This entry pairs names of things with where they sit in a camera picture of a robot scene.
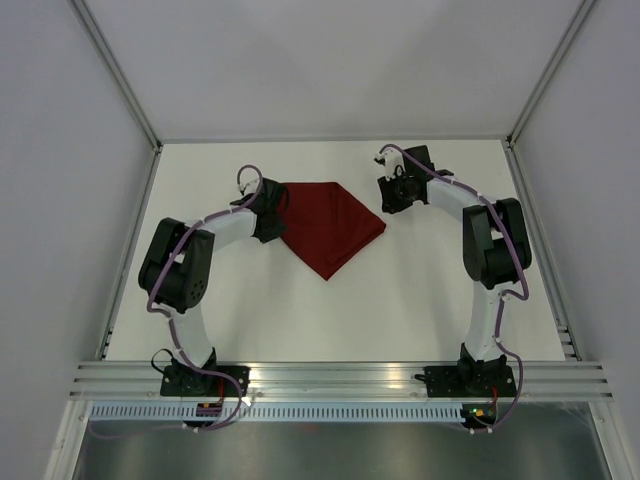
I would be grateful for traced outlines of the dark red cloth napkin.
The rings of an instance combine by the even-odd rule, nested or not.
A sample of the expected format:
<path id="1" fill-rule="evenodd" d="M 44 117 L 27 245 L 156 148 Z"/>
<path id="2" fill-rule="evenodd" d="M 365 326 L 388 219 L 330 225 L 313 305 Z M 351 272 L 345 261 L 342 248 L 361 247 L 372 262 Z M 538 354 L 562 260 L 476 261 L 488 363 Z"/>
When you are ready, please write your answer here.
<path id="1" fill-rule="evenodd" d="M 386 224 L 337 182 L 287 182 L 278 211 L 284 244 L 327 281 Z"/>

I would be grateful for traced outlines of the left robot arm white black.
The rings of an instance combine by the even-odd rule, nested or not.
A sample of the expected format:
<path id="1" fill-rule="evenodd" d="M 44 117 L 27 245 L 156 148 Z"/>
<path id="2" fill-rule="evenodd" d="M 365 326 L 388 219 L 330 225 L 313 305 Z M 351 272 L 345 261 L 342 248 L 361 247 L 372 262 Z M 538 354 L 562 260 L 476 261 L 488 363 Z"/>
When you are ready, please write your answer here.
<path id="1" fill-rule="evenodd" d="M 173 358 L 187 367 L 183 383 L 198 396 L 209 395 L 218 384 L 216 352 L 201 307 L 214 255 L 249 238 L 266 244 L 286 231 L 283 214 L 290 194 L 284 184 L 260 177 L 240 192 L 240 199 L 203 219 L 162 219 L 138 274 L 148 295 L 146 309 L 166 319 Z"/>

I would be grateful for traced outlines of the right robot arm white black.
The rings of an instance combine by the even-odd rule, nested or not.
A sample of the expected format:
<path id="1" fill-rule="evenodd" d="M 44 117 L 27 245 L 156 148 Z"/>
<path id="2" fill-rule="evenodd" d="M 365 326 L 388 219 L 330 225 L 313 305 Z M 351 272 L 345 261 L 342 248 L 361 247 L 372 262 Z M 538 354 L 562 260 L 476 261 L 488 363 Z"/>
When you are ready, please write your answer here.
<path id="1" fill-rule="evenodd" d="M 529 297 L 525 271 L 532 251 L 520 202 L 493 200 L 436 168 L 425 145 L 388 144 L 375 161 L 385 169 L 377 180 L 383 212 L 398 214 L 420 202 L 459 221 L 463 265 L 474 287 L 456 364 L 425 367 L 416 380 L 430 398 L 517 397 L 517 376 L 507 363 L 513 354 L 503 345 L 501 327 L 506 299 Z"/>

